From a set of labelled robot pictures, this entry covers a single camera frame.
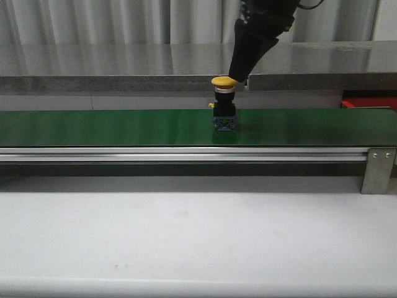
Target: red object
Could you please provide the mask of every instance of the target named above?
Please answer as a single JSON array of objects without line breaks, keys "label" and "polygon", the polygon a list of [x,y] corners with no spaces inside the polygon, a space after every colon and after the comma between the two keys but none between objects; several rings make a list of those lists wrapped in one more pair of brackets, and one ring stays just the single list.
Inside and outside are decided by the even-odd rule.
[{"label": "red object", "polygon": [[353,97],[345,98],[346,107],[392,107],[397,110],[397,97]]}]

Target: yellow button cap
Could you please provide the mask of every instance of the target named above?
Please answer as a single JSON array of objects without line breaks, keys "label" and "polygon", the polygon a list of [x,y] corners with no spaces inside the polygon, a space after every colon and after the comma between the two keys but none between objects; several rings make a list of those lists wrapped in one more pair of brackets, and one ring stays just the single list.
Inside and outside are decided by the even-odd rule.
[{"label": "yellow button cap", "polygon": [[212,84],[217,86],[234,86],[238,82],[235,79],[230,78],[229,76],[217,76],[213,78],[211,81]]}]

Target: metal bracket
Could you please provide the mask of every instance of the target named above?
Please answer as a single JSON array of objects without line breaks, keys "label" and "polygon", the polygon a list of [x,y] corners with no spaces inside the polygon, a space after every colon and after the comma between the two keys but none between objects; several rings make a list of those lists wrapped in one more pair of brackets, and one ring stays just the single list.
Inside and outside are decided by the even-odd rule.
[{"label": "metal bracket", "polygon": [[396,148],[371,148],[361,189],[362,194],[386,194],[391,170],[395,163]]}]

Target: green belt surface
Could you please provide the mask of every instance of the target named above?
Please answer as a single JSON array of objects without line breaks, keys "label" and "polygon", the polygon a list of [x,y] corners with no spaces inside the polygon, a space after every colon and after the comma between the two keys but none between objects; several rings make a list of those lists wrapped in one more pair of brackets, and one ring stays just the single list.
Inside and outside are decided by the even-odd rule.
[{"label": "green belt surface", "polygon": [[240,109],[235,132],[212,110],[2,111],[0,147],[396,146],[391,109]]}]

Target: cable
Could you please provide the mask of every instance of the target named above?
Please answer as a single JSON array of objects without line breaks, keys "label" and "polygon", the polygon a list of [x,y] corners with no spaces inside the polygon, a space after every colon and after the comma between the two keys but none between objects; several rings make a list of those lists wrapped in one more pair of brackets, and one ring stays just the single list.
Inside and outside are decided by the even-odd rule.
[{"label": "cable", "polygon": [[302,8],[302,9],[310,10],[310,9],[314,9],[316,7],[319,7],[320,4],[323,3],[323,2],[324,2],[324,0],[320,0],[320,2],[317,5],[314,5],[314,6],[305,6],[305,5],[299,4],[298,7]]}]

